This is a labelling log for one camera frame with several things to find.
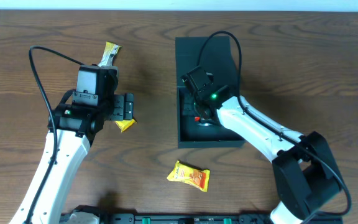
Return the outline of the red Pringles can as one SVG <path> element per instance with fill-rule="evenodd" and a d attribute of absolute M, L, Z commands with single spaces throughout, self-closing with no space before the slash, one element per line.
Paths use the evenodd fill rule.
<path fill-rule="evenodd" d="M 215 125 L 214 121 L 212 119 L 205 119 L 200 116 L 195 116 L 195 123 L 198 126 L 212 126 Z"/>

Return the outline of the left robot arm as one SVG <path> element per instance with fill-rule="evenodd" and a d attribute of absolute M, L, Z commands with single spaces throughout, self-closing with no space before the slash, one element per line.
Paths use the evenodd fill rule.
<path fill-rule="evenodd" d="M 39 166 L 11 223 L 59 223 L 80 164 L 105 121 L 133 118 L 134 95 L 68 90 L 49 110 Z"/>

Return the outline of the green yellow snack bar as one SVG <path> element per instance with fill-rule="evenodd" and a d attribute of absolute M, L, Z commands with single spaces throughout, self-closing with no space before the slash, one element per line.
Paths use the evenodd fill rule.
<path fill-rule="evenodd" d="M 101 61 L 98 63 L 99 67 L 112 66 L 115 56 L 118 54 L 121 46 L 112 42 L 106 42 L 103 56 Z"/>

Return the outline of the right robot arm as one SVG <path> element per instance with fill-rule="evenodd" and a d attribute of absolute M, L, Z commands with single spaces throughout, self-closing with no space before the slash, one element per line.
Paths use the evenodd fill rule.
<path fill-rule="evenodd" d="M 273 167 L 279 204 L 264 223 L 341 223 L 340 214 L 321 207 L 345 189 L 328 142 L 317 132 L 305 136 L 259 112 L 230 86 L 197 92 L 181 86 L 179 147 L 236 147 L 248 142 Z"/>

